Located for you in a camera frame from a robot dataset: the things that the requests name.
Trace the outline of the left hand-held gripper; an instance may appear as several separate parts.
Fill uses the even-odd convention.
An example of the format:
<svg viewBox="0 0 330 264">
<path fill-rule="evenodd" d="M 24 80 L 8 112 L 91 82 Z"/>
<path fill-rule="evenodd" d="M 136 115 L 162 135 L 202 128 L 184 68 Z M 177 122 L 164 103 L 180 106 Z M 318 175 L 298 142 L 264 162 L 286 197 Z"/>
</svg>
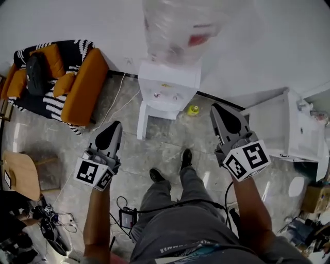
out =
<svg viewBox="0 0 330 264">
<path fill-rule="evenodd" d="M 103 124 L 94 131 L 89 139 L 88 149 L 85 149 L 83 155 L 77 159 L 74 179 L 96 190 L 104 191 L 121 166 L 117 152 L 120 149 L 122 133 L 122 124 L 117 120 Z"/>
</svg>

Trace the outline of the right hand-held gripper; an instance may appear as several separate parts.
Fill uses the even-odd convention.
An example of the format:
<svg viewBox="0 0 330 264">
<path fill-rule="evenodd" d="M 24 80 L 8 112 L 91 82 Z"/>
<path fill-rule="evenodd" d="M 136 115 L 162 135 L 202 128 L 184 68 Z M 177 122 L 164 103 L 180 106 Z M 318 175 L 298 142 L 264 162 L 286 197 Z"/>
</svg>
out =
<svg viewBox="0 0 330 264">
<path fill-rule="evenodd" d="M 240 112 L 213 103 L 210 118 L 214 134 L 220 141 L 214 152 L 219 166 L 226 168 L 236 181 L 255 176 L 271 163 L 264 141 L 250 131 Z"/>
</svg>

